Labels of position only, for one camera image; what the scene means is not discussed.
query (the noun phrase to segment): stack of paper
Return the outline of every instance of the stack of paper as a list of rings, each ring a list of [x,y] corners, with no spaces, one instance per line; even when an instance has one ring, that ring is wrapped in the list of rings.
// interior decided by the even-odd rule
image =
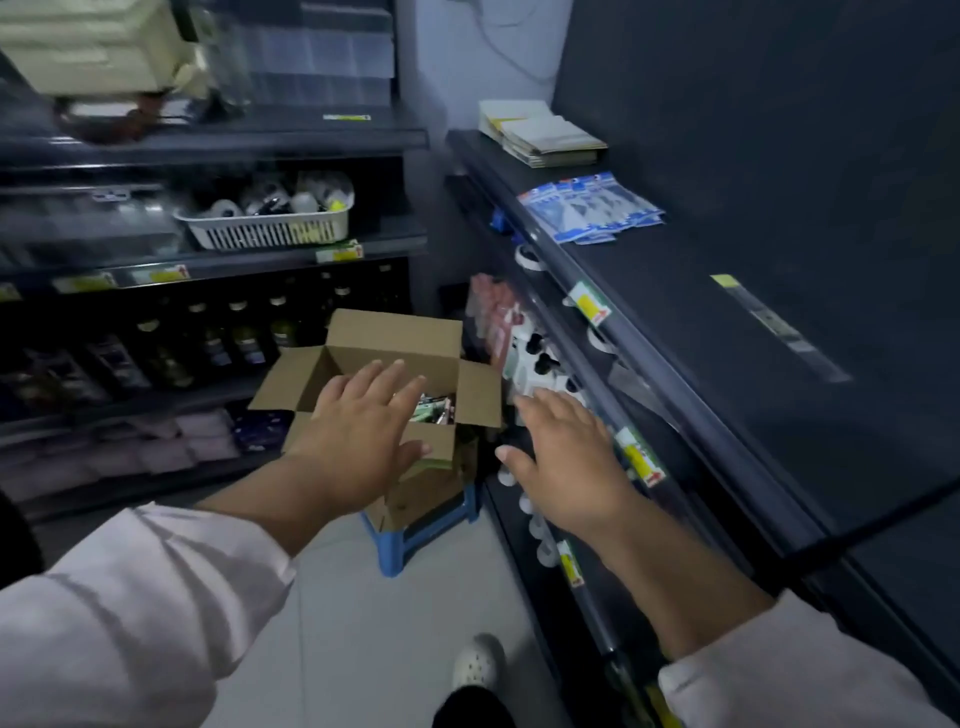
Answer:
[[[481,101],[480,131],[535,168],[593,164],[607,148],[543,101]]]
[[[535,116],[553,116],[553,111],[540,100],[507,99],[480,102],[479,129],[493,141],[500,143],[503,132],[500,127],[505,121],[531,119]]]

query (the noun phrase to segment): plastic container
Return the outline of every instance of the plastic container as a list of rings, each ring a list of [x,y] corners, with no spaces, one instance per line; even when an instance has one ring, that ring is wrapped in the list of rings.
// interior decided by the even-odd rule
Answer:
[[[4,0],[0,48],[49,96],[160,91],[192,57],[166,0]]]
[[[337,243],[349,235],[349,209],[288,215],[193,217],[178,210],[203,248],[210,251],[285,248]]]

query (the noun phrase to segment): electrical cable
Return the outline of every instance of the electrical cable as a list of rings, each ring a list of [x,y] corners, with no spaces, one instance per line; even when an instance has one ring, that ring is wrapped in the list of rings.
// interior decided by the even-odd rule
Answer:
[[[483,11],[483,0],[478,0],[478,2],[477,2],[476,5],[477,5],[477,6],[480,6],[480,12],[481,12],[481,14],[486,14],[486,13]],[[529,20],[530,18],[532,18],[532,17],[537,13],[537,11],[540,9],[540,6],[541,6],[541,5],[543,5],[543,0],[537,0],[537,2],[535,2],[535,3],[533,4],[533,7],[530,9],[530,11],[529,11],[526,15],[524,15],[521,19],[517,20],[516,22],[512,22],[512,23],[487,23],[487,26],[488,26],[489,28],[519,28],[521,25],[523,25],[524,23],[526,23],[527,20]]]
[[[527,22],[530,18],[532,18],[534,16],[534,13],[540,9],[541,2],[542,0],[539,0],[539,2],[535,3],[534,8],[527,14],[527,16],[523,18],[523,20],[518,21],[516,24],[498,25],[498,26],[494,26],[494,28],[515,28],[522,25],[523,23]],[[496,44],[493,42],[493,39],[490,37],[487,24],[484,22],[484,11],[483,11],[482,0],[474,0],[474,2],[471,2],[470,9],[473,10],[473,24],[476,25],[477,30],[480,32],[480,37],[483,38],[483,41],[499,58],[501,58],[504,62],[509,64],[515,71],[522,74],[523,76],[530,79],[536,84],[550,84],[557,79],[556,73],[550,76],[538,76],[537,74],[532,73],[531,71],[524,68],[517,61],[512,59],[509,55],[501,51],[496,46]]]

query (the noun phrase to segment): black pants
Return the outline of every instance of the black pants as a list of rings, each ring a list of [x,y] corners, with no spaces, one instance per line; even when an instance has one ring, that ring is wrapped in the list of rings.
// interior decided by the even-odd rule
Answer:
[[[516,728],[500,699],[475,685],[453,693],[433,716],[433,728]]]

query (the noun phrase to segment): black shelf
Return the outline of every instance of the black shelf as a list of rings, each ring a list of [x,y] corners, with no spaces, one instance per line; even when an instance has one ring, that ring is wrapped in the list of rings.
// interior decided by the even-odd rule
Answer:
[[[137,142],[92,145],[66,136],[45,103],[30,96],[0,106],[0,174],[257,159],[395,157],[426,149],[426,129],[402,102],[390,107],[252,106],[190,126],[160,126]],[[369,121],[324,120],[325,114]]]
[[[426,252],[427,239],[426,230],[416,215],[407,213],[381,217],[377,231],[360,235],[357,242],[363,249],[362,259],[376,260],[423,254]],[[357,259],[353,255],[347,255],[342,261],[331,260],[333,250],[335,247],[330,245],[309,245],[229,253],[195,251],[163,260],[141,259],[88,268],[17,272],[0,270],[0,283],[13,285],[22,299],[29,300],[59,295],[54,281],[62,279],[75,280],[76,283],[71,284],[73,290],[112,290],[166,285],[184,280],[279,273],[313,266],[337,265],[339,262]]]
[[[148,392],[129,400],[88,407],[61,415],[47,415],[0,423],[0,447],[38,440],[91,426],[119,423],[152,412],[177,414],[247,400],[256,394],[263,375],[235,376],[186,392]]]
[[[232,460],[201,463],[196,468],[174,473],[106,478],[80,488],[25,500],[16,506],[31,524],[54,522],[111,507],[119,510],[148,503],[156,497],[169,497],[180,491],[197,490],[219,483],[226,485],[279,456],[279,450],[267,450]]]

